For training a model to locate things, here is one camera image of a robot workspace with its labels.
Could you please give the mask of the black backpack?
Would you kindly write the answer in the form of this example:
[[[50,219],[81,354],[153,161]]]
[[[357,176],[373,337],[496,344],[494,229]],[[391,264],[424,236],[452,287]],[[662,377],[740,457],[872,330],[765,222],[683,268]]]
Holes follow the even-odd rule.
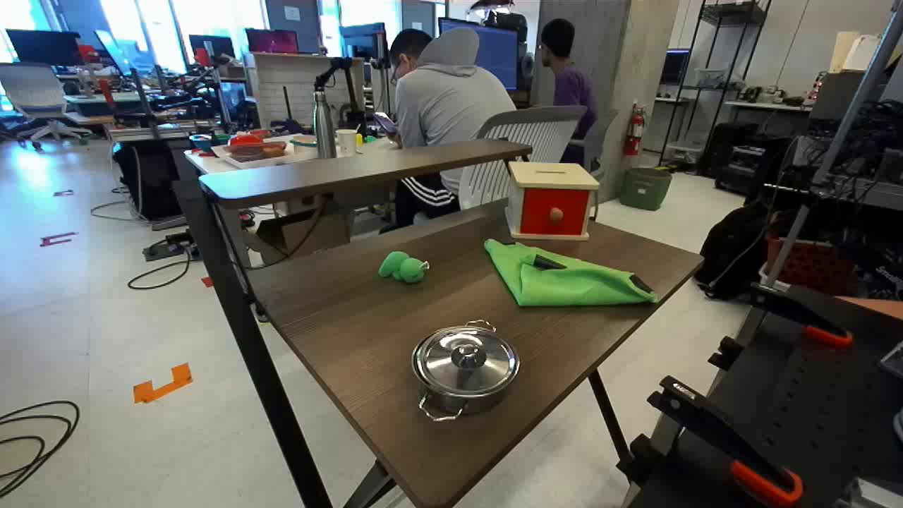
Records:
[[[755,278],[766,257],[765,234],[769,229],[769,209],[750,202],[728,210],[703,240],[703,264],[693,281],[709,299],[737,299]]]

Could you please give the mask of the orange floor tape marker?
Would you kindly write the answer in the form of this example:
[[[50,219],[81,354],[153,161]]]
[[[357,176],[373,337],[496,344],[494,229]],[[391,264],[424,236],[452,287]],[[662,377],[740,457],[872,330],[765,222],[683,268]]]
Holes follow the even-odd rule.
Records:
[[[189,363],[175,363],[170,368],[170,377],[163,382],[154,382],[154,380],[140,380],[133,387],[133,401],[136,402],[153,402],[153,401],[160,401],[182,387],[191,382],[191,366]]]

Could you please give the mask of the black metal shelving rack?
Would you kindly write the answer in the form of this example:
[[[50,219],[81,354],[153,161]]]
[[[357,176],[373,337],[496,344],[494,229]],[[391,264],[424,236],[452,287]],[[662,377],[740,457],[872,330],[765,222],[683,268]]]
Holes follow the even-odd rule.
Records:
[[[665,116],[661,158],[690,162],[704,152],[726,102],[737,99],[772,0],[689,0],[683,35],[665,49],[654,106]]]

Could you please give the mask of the green plush toy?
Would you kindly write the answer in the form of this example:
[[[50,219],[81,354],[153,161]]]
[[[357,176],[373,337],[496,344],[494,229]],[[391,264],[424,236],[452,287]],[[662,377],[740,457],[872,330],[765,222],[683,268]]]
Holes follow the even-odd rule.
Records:
[[[426,274],[428,274],[428,263],[405,251],[388,251],[378,264],[380,278],[395,278],[402,285],[417,285],[426,278]]]

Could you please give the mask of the black orange clamp rear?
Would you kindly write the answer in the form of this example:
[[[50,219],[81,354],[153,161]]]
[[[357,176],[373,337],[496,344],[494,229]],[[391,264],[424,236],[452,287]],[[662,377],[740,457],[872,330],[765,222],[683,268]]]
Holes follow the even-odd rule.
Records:
[[[789,289],[775,289],[765,285],[750,287],[750,302],[766,313],[778,313],[789,322],[800,323],[800,337],[823,344],[823,346],[837,346],[845,350],[855,334],[850,327],[837,323],[820,310],[812,310],[800,299],[796,299]]]

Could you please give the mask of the green towel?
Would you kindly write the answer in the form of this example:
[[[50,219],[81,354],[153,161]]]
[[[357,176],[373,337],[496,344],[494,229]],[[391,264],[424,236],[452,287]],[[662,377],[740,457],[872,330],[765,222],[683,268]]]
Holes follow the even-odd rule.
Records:
[[[654,305],[656,294],[635,274],[525,243],[481,243],[520,308]]]

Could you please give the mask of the raised wooden shelf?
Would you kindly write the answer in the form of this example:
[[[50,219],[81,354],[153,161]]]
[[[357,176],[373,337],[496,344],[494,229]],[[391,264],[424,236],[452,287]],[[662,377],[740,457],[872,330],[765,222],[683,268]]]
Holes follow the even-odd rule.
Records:
[[[282,167],[232,169],[199,176],[199,188],[219,202],[268,202],[322,192],[345,192],[400,176],[431,174],[487,161],[527,154],[527,143],[512,141],[457,141],[442,145],[374,150],[353,158],[318,158]]]

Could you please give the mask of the wooden box red drawer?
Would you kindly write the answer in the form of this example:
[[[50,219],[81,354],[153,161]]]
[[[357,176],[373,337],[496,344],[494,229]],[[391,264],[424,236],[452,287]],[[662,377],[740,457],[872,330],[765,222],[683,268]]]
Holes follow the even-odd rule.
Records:
[[[599,179],[579,162],[512,161],[507,229],[522,240],[586,240]]]

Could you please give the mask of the green bin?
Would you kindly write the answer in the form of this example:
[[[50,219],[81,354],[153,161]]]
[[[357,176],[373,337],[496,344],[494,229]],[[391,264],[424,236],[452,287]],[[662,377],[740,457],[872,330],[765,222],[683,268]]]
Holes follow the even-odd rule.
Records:
[[[631,167],[624,171],[618,199],[631,209],[661,209],[672,185],[668,169]]]

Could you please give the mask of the black orange clamp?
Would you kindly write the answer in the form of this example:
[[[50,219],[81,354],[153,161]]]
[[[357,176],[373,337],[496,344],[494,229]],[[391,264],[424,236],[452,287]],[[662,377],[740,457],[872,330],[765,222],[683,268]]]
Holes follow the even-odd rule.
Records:
[[[723,409],[685,380],[665,374],[649,402],[710,447],[720,447],[728,457],[733,485],[765,508],[797,508],[805,500],[805,478],[748,439]]]
[[[796,299],[789,289],[775,289],[765,285],[750,287],[750,302],[766,313],[778,313],[789,322],[800,323],[800,337],[823,344],[823,346],[837,346],[845,350],[855,334],[850,327],[837,323],[820,310],[812,310],[800,299]]]

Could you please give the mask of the person in grey hoodie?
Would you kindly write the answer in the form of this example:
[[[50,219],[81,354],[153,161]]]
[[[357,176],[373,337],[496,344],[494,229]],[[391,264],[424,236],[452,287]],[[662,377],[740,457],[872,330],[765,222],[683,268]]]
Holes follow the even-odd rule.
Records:
[[[512,106],[505,85],[476,64],[476,49],[479,35],[466,28],[439,35],[417,28],[395,33],[388,58],[400,150],[473,141],[487,119]],[[460,176],[460,169],[402,176],[395,185],[395,224],[457,210]]]

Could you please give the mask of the red tray on desk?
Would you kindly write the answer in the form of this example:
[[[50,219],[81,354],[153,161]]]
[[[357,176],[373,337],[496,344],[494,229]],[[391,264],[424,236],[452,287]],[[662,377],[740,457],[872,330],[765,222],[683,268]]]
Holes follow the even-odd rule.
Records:
[[[246,131],[235,131],[226,143],[226,150],[237,158],[237,161],[257,161],[257,158],[277,158],[285,152],[282,141],[268,141],[261,130],[246,130]]]

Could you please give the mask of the steel pot with lid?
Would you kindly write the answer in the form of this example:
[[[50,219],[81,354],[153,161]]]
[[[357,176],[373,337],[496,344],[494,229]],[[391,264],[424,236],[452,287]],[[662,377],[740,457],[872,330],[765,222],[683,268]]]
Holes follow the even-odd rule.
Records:
[[[487,319],[436,327],[408,353],[417,409],[435,423],[496,406],[522,373],[520,350]]]

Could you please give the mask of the red fire extinguisher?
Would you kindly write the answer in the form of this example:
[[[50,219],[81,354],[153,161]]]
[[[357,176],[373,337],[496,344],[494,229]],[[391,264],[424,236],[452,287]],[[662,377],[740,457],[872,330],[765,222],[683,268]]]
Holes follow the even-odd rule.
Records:
[[[630,158],[639,152],[644,130],[645,130],[645,110],[639,103],[631,103],[620,154]]]

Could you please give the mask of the white office chair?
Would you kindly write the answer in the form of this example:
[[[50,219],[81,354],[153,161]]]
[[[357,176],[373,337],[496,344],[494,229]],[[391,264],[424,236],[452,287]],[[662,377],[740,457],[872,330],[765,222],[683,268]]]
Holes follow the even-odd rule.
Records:
[[[88,127],[75,127],[64,112],[64,90],[48,64],[2,61],[0,85],[9,102],[29,119],[19,141],[38,150],[45,141],[72,138],[84,143],[91,138]]]

